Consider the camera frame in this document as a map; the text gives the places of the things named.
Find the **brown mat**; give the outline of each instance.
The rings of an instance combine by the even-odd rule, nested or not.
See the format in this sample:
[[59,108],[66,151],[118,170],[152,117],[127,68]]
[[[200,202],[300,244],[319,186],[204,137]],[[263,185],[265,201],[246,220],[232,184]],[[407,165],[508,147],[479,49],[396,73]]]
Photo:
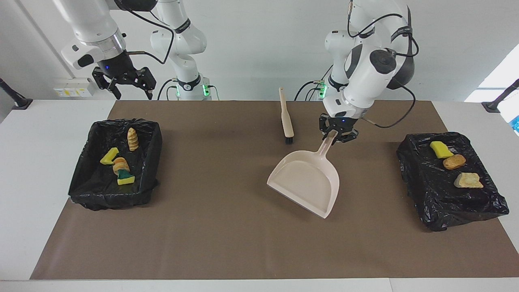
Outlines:
[[[377,101],[368,117],[387,124],[408,106]],[[497,219],[432,233],[406,196],[399,143],[446,130],[430,102],[392,129],[359,121],[356,141],[330,149],[340,189],[325,220],[266,185],[286,154],[321,143],[322,104],[288,107],[293,145],[277,102],[117,101],[110,118],[160,123],[161,185],[150,204],[126,210],[69,201],[31,279],[519,276]]]

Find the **dustpan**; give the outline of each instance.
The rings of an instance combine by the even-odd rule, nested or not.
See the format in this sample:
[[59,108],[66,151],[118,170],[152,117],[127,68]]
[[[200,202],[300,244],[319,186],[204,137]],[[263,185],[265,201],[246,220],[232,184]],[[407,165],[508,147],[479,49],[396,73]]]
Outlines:
[[295,151],[274,168],[267,185],[301,207],[326,218],[339,191],[339,174],[326,159],[336,131],[331,131],[317,152]]

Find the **white table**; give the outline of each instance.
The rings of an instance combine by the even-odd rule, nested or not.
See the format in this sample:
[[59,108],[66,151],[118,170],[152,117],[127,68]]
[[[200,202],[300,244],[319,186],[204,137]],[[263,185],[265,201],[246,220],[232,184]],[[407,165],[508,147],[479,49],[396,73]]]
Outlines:
[[[35,100],[29,109],[11,112],[0,124],[0,279],[7,280],[0,282],[0,291],[519,291],[519,278],[28,281],[68,200],[70,179],[90,126],[105,120],[113,104]],[[435,102],[434,106],[449,131],[471,139],[506,197],[512,211],[499,220],[519,250],[515,189],[519,137],[499,114],[485,112],[480,104]]]

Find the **black pole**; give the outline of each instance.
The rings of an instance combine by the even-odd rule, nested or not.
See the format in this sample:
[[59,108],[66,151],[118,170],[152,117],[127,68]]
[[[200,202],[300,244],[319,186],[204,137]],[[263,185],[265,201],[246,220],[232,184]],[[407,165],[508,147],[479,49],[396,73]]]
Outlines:
[[15,101],[15,105],[12,106],[13,110],[25,110],[33,101],[32,98],[25,98],[16,92],[2,78],[0,78],[0,87]]
[[512,85],[510,85],[510,87],[505,89],[503,91],[503,93],[501,93],[501,95],[498,98],[496,98],[496,100],[491,101],[491,102],[482,102],[481,104],[486,109],[486,111],[489,113],[500,113],[500,111],[497,109],[497,105],[500,102],[504,101],[504,99],[508,95],[510,95],[510,93],[512,93],[514,90],[516,90],[518,87],[519,87],[519,79],[517,79]]

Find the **black plastic bag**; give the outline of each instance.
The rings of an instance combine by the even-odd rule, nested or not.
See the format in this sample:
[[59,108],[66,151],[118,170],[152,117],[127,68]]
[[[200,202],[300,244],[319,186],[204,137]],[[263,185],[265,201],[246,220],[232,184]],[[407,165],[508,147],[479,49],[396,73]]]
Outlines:
[[[442,141],[454,154],[461,154],[467,163],[455,170],[446,170],[429,147]],[[507,202],[472,148],[469,139],[457,132],[442,134],[411,134],[397,150],[402,179],[407,194],[414,200],[422,222],[432,231],[447,227],[496,218],[509,213]],[[480,176],[482,189],[459,189],[454,181],[462,172]]]
[[[127,132],[135,129],[139,148],[130,152]],[[133,184],[118,185],[112,167],[102,165],[101,158],[112,147],[126,159]],[[159,124],[145,120],[106,120],[95,122],[90,128],[72,177],[69,196],[72,202],[91,210],[118,209],[147,204],[155,179],[162,149]]]

